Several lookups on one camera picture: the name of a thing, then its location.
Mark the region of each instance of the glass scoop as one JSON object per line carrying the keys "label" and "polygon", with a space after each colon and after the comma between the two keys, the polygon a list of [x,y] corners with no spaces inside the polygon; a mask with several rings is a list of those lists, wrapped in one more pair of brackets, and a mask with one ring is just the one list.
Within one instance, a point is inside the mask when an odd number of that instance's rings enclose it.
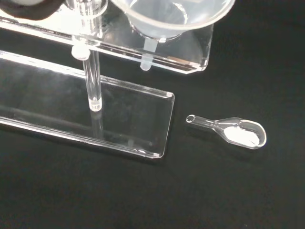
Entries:
{"label": "glass scoop", "polygon": [[199,129],[212,129],[228,143],[249,149],[258,149],[267,141],[266,132],[259,123],[238,117],[213,121],[192,114],[187,116],[186,122]]}

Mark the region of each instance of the funnel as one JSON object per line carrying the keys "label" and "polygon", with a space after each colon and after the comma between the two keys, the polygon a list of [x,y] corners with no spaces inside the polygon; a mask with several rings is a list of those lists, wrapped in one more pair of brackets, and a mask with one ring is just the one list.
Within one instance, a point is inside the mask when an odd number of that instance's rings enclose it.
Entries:
{"label": "funnel", "polygon": [[[158,42],[215,23],[225,16],[235,0],[112,0],[125,12],[132,26],[145,39],[144,49],[155,52]],[[152,55],[142,57],[148,70]]]}

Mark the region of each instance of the acrylic shelf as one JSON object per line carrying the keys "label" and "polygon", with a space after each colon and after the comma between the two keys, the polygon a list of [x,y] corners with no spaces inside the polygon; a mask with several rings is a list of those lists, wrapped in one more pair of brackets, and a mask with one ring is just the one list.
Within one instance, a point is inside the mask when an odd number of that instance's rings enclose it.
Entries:
{"label": "acrylic shelf", "polygon": [[0,27],[70,45],[84,40],[91,50],[133,61],[143,54],[153,55],[152,66],[184,74],[203,71],[208,64],[213,25],[187,31],[175,39],[160,42],[154,53],[143,49],[145,38],[130,25],[125,14],[109,2],[101,17],[100,31],[94,35],[79,33],[79,15],[63,4],[42,21],[14,18],[0,10]]}

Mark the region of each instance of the black background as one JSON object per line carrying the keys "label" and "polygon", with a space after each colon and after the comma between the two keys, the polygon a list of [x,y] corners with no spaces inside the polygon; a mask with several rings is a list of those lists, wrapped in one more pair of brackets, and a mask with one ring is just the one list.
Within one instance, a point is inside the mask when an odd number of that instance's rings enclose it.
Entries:
{"label": "black background", "polygon": [[[81,68],[71,47],[0,31],[0,49]],[[305,228],[305,2],[238,0],[204,72],[101,55],[101,73],[175,93],[155,162],[0,129],[0,228]],[[187,115],[261,123],[256,151],[198,135]]]}

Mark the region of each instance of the clear acrylic stand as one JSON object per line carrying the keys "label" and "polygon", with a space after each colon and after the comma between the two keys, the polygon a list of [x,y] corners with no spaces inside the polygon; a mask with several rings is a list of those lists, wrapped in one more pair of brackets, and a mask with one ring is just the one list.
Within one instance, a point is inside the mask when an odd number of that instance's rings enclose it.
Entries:
{"label": "clear acrylic stand", "polygon": [[1,124],[149,158],[164,154],[174,95],[100,77],[98,52],[141,62],[143,70],[189,74],[207,67],[213,34],[210,25],[174,39],[151,39],[108,0],[66,0],[42,21],[0,10],[0,27],[70,44],[84,67],[0,51]]}
{"label": "clear acrylic stand", "polygon": [[89,109],[84,71],[0,51],[0,124],[160,158],[174,95],[101,76],[102,109]]}

